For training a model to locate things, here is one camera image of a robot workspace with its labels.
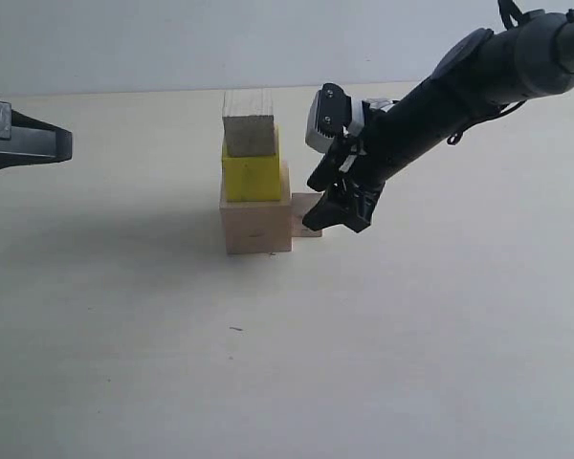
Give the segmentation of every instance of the small wooden block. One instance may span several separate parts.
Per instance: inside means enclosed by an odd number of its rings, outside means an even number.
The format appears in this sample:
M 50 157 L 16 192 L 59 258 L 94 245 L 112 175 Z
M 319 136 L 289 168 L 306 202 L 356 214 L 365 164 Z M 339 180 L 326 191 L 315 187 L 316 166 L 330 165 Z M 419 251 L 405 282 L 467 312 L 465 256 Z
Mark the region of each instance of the small wooden block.
M 280 157 L 278 149 L 273 156 L 233 158 L 223 142 L 223 180 L 228 202 L 280 201 Z
M 234 158 L 275 155 L 275 116 L 270 90 L 226 91 L 223 126 L 228 155 Z
M 321 198 L 320 193 L 294 193 L 291 197 L 291 232 L 293 237 L 322 237 L 323 230 L 312 231 L 302 224 L 302 219 Z
M 229 254 L 291 251 L 289 168 L 281 167 L 282 198 L 276 202 L 229 203 L 221 187 L 221 220 Z

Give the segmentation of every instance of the light wooden block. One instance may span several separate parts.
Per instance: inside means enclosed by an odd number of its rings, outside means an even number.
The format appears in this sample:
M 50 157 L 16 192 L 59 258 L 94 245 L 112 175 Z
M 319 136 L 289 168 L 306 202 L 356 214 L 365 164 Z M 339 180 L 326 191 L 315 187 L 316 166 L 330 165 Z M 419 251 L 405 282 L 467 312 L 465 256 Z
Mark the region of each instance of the light wooden block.
M 270 90 L 226 91 L 223 126 L 229 156 L 275 155 L 275 116 Z
M 278 144 L 278 129 L 275 135 Z M 228 202 L 280 201 L 279 149 L 272 156 L 233 158 L 224 140 L 221 164 Z
M 281 167 L 282 198 L 276 202 L 229 203 L 221 187 L 221 220 L 229 254 L 291 251 L 289 168 Z
M 322 237 L 323 230 L 312 231 L 302 224 L 302 219 L 321 198 L 320 193 L 294 193 L 291 196 L 291 231 L 293 237 Z

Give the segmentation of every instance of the white wall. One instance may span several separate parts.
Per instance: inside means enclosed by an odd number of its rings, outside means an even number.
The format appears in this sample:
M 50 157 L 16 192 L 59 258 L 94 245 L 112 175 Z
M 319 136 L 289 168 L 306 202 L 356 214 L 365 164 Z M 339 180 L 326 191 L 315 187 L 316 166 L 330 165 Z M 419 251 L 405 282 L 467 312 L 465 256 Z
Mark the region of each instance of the white wall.
M 496 0 L 2 0 L 0 94 L 415 80 L 477 27 Z

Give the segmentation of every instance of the block tower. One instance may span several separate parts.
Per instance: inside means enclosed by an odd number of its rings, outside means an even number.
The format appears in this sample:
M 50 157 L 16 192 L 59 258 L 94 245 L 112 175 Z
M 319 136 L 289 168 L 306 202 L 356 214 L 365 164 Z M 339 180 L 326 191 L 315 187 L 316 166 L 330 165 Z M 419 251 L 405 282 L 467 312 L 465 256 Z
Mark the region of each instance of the block tower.
M 289 168 L 267 89 L 227 91 L 221 219 L 230 254 L 292 249 Z

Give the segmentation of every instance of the yellow block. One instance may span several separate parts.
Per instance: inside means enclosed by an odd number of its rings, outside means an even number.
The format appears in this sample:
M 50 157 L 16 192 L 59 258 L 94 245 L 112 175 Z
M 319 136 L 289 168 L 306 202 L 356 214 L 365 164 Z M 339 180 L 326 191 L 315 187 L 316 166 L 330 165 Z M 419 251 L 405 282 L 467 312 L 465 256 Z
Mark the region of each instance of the yellow block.
M 223 140 L 221 164 L 228 202 L 280 201 L 278 129 L 275 129 L 275 142 L 275 155 L 232 158 Z

